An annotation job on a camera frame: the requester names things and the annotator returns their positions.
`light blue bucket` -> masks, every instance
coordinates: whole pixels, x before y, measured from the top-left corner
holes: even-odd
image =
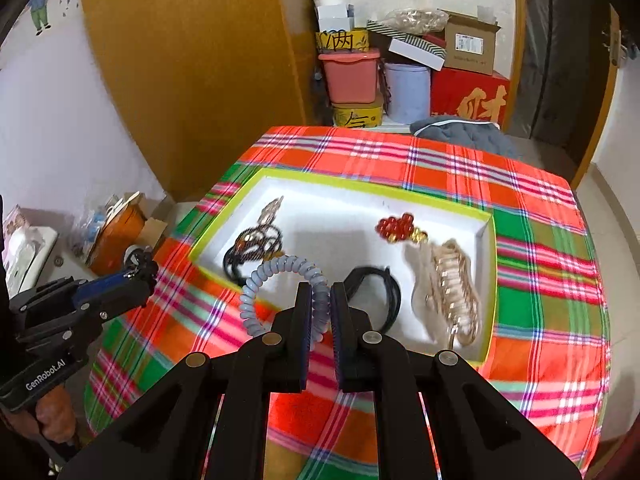
[[[386,113],[392,121],[411,124],[431,116],[431,73],[421,65],[385,63],[389,103]]]

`wooden door frame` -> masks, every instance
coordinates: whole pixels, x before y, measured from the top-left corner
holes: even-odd
[[[527,0],[515,0],[515,24],[513,35],[513,56],[511,57],[511,75],[507,104],[504,109],[504,121],[502,130],[507,131],[511,116],[516,105],[516,94],[520,84],[520,73],[522,72],[522,58],[524,56],[524,43],[527,23]]]
[[[613,38],[615,34],[620,30],[620,18],[618,17],[617,12],[613,7],[611,7],[611,32],[610,36]],[[596,120],[596,124],[593,127],[593,132],[591,133],[591,139],[587,145],[587,149],[584,151],[584,155],[582,156],[582,160],[580,162],[580,166],[575,171],[575,175],[571,180],[571,189],[574,191],[578,188],[580,181],[584,177],[585,173],[589,169],[589,165],[591,164],[591,159],[593,158],[593,154],[598,147],[598,143],[600,142],[600,137],[602,136],[602,131],[604,130],[604,125],[607,123],[607,118],[609,117],[609,110],[611,108],[611,101],[613,99],[613,91],[616,88],[616,77],[618,75],[618,65],[614,65],[609,61],[609,73],[607,74],[607,84],[604,89],[604,95],[602,96],[602,104],[600,105],[600,111],[598,113],[598,118]]]

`red box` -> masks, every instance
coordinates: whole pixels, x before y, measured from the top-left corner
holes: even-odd
[[[502,126],[510,81],[494,72],[479,74],[444,67],[431,71],[431,115],[457,115]]]

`yellow box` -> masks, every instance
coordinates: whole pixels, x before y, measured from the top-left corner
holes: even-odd
[[[370,104],[334,104],[334,124],[346,128],[373,128],[382,124],[382,94]]]
[[[316,32],[316,48],[320,54],[330,54],[337,50],[369,51],[369,31],[355,28],[345,31]]]

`human hand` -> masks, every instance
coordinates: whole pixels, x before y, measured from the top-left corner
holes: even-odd
[[[71,397],[62,384],[36,403],[36,418],[27,411],[4,412],[4,416],[17,433],[31,440],[40,433],[36,418],[42,424],[42,434],[47,440],[61,444],[70,440],[76,432],[76,415],[71,406]]]

